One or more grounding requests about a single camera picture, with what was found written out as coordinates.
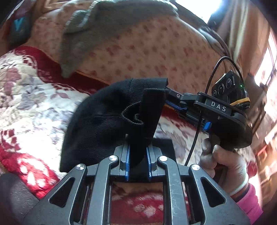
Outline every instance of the gloved hand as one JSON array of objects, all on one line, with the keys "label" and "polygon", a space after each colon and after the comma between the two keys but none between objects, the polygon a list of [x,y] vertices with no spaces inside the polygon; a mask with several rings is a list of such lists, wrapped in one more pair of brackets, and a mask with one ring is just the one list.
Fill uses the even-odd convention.
[{"label": "gloved hand", "polygon": [[210,175],[215,176],[217,163],[227,166],[226,178],[221,185],[231,197],[238,197],[248,186],[248,174],[246,163],[242,156],[236,152],[230,152],[219,145],[215,145],[212,150],[209,139],[205,139],[202,144],[202,154],[200,156],[199,166]]}]

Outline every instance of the silver screw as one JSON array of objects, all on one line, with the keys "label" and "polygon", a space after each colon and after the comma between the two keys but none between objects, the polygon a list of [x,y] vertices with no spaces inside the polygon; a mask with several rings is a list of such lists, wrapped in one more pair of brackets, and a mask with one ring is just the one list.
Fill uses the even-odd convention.
[{"label": "silver screw", "polygon": [[159,157],[159,160],[161,160],[162,162],[165,162],[165,161],[167,161],[167,157],[162,155]]},{"label": "silver screw", "polygon": [[83,170],[85,167],[86,167],[86,166],[85,166],[84,164],[80,163],[80,164],[78,164],[78,165],[76,166],[76,169],[77,169],[77,170]]},{"label": "silver screw", "polygon": [[200,170],[200,166],[197,165],[197,164],[193,164],[193,165],[191,166],[191,168],[192,168],[193,170]]},{"label": "silver screw", "polygon": [[110,160],[110,161],[116,161],[116,160],[117,160],[117,156],[116,156],[116,155],[111,155],[111,156],[109,157],[109,160]]}]

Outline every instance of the finger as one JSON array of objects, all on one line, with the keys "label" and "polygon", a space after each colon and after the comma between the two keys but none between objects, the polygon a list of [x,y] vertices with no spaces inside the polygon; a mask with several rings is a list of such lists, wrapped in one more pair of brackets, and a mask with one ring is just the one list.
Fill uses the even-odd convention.
[{"label": "finger", "polygon": [[202,168],[211,178],[214,178],[216,172],[214,169]]},{"label": "finger", "polygon": [[217,162],[213,158],[212,154],[201,154],[200,155],[200,161],[199,161],[199,166],[203,168],[209,168],[209,169],[214,169],[216,167]]},{"label": "finger", "polygon": [[239,154],[227,151],[219,145],[214,146],[212,156],[216,162],[229,168],[235,168],[237,166],[244,165],[244,161]]},{"label": "finger", "polygon": [[201,148],[205,155],[212,153],[212,146],[208,138],[202,141]]}]

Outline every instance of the black cable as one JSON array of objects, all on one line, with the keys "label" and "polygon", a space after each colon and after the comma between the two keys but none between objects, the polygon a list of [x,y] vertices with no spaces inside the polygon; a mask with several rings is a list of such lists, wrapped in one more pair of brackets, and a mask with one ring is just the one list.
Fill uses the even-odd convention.
[{"label": "black cable", "polygon": [[210,78],[209,78],[209,80],[208,80],[208,83],[207,83],[207,86],[206,86],[206,89],[205,89],[205,94],[208,93],[209,87],[210,87],[211,82],[212,82],[212,78],[214,77],[214,74],[216,73],[216,70],[217,70],[217,68],[219,67],[220,63],[221,63],[224,59],[229,60],[229,61],[234,65],[234,67],[236,68],[236,70],[237,70],[237,72],[238,72],[238,74],[239,74],[239,76],[240,76],[240,79],[242,80],[243,86],[244,86],[244,81],[243,81],[242,75],[241,75],[240,70],[238,69],[237,65],[234,63],[234,61],[233,61],[230,57],[228,57],[228,56],[223,56],[223,57],[221,57],[221,58],[218,60],[218,62],[216,63],[216,65],[215,65],[215,67],[214,67],[214,69],[213,69],[213,71],[212,71],[212,73],[211,73],[211,75],[210,75]]},{"label": "black cable", "polygon": [[[212,82],[212,78],[214,77],[214,74],[216,73],[216,70],[217,70],[217,68],[219,67],[220,63],[221,63],[224,59],[229,60],[229,61],[234,65],[235,69],[237,70],[237,72],[238,72],[238,74],[239,74],[239,76],[240,76],[240,78],[241,78],[241,80],[242,80],[243,86],[244,86],[244,81],[243,81],[242,75],[241,75],[240,70],[238,69],[237,65],[235,64],[235,62],[234,62],[230,57],[228,57],[228,56],[223,56],[223,57],[221,57],[221,58],[218,60],[218,62],[216,63],[216,65],[215,65],[215,67],[214,67],[214,69],[213,69],[213,71],[212,71],[212,73],[211,73],[211,75],[210,75],[210,77],[209,77],[207,86],[206,86],[206,88],[205,88],[205,94],[208,93],[209,87],[210,87],[211,82]],[[192,143],[191,149],[190,149],[190,151],[189,151],[189,155],[188,155],[188,157],[187,157],[187,159],[186,159],[185,166],[188,165],[189,160],[190,160],[190,158],[191,158],[191,155],[192,155],[192,153],[193,153],[193,150],[194,150],[194,147],[195,147],[195,144],[196,144],[198,135],[199,135],[201,122],[202,122],[202,112],[200,111],[200,113],[199,113],[199,120],[198,120],[198,124],[197,124],[197,128],[196,128],[196,133],[195,133],[195,136],[194,136],[194,139],[193,139],[193,143]]]}]

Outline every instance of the wrist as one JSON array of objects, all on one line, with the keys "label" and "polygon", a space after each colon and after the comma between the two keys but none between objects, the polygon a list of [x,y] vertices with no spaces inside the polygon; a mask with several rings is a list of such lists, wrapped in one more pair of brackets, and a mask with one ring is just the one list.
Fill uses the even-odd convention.
[{"label": "wrist", "polygon": [[233,194],[233,195],[231,196],[231,198],[232,198],[233,200],[243,198],[242,195],[243,195],[243,194],[245,193],[245,191],[247,190],[248,185],[249,185],[249,183],[247,182],[246,185],[245,185],[240,191],[238,191],[237,193]]}]

